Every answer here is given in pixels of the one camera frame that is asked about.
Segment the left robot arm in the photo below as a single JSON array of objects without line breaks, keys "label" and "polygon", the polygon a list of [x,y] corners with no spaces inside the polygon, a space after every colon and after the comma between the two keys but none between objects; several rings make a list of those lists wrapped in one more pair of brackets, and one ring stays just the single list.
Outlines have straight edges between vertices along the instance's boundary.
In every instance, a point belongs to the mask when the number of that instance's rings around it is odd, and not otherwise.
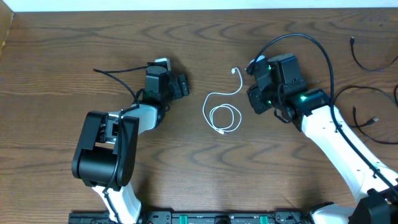
[{"label": "left robot arm", "polygon": [[145,87],[132,94],[132,105],[116,112],[90,111],[72,160],[72,174],[103,200],[113,223],[138,223],[142,204],[134,194],[137,137],[162,122],[173,100],[188,96],[185,75],[174,76],[170,60],[143,68]]}]

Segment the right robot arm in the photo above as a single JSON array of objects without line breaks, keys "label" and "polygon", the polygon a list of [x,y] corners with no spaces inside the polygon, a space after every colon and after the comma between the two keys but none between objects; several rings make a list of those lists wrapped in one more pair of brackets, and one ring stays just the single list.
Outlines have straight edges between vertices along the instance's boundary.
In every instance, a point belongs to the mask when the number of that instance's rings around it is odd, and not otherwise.
[{"label": "right robot arm", "polygon": [[261,55],[246,69],[255,78],[247,91],[255,113],[274,109],[327,156],[345,180],[357,206],[324,203],[307,215],[311,223],[397,223],[397,173],[382,163],[346,124],[338,108],[320,88],[309,90],[294,54],[270,59]]}]

